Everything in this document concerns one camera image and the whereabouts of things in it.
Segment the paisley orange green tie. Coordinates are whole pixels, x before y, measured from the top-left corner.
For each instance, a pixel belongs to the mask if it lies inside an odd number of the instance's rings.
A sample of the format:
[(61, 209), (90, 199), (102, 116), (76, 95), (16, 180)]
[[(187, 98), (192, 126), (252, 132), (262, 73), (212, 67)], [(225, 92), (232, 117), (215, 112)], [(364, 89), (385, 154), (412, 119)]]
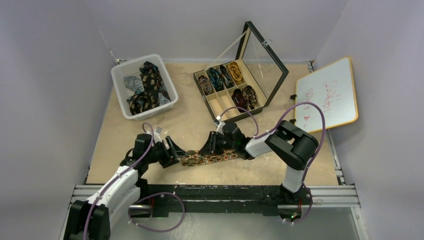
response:
[(224, 150), (219, 155), (201, 155), (198, 150), (188, 150), (187, 155), (180, 159), (180, 163), (184, 167), (195, 167), (234, 160), (238, 157), (234, 150), (230, 149)]

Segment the black tie organizer box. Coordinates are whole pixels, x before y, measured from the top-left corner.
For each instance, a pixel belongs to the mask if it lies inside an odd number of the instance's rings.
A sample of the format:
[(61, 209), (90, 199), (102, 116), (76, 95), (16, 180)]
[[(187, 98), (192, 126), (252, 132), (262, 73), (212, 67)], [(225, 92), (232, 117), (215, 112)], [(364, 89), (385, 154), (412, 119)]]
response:
[(270, 105), (289, 74), (270, 43), (252, 21), (246, 21), (226, 50), (193, 73), (213, 120), (222, 114), (224, 122), (237, 122)]

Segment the white plastic basket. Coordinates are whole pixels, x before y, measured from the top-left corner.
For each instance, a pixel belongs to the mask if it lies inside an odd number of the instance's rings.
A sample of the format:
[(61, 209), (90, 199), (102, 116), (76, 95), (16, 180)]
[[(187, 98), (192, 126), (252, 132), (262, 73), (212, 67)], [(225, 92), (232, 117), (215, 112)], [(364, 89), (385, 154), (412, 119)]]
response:
[(111, 69), (123, 116), (141, 121), (172, 109), (179, 99), (162, 58), (138, 57)]

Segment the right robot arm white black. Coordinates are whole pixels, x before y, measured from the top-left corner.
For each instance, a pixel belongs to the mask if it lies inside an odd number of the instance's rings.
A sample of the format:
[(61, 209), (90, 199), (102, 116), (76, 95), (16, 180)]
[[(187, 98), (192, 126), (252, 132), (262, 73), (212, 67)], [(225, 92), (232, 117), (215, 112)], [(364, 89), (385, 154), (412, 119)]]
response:
[(219, 131), (211, 131), (198, 154), (218, 156), (230, 150), (241, 159), (252, 160), (275, 153), (286, 164), (280, 196), (284, 202), (292, 204), (300, 198), (304, 173), (318, 148), (319, 142), (314, 136), (286, 120), (259, 138), (245, 136), (234, 122), (230, 122)]

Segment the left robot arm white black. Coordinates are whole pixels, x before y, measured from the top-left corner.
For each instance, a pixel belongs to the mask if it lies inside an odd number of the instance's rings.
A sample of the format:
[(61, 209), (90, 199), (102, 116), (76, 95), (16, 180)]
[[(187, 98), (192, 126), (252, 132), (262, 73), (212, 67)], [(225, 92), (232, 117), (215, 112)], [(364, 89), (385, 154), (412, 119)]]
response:
[(119, 164), (113, 177), (86, 200), (76, 200), (68, 212), (63, 239), (108, 240), (117, 220), (130, 210), (130, 205), (144, 203), (154, 206), (155, 198), (175, 197), (175, 193), (151, 193), (142, 175), (149, 164), (163, 168), (179, 163), (187, 152), (167, 136), (165, 140), (153, 133), (139, 134)]

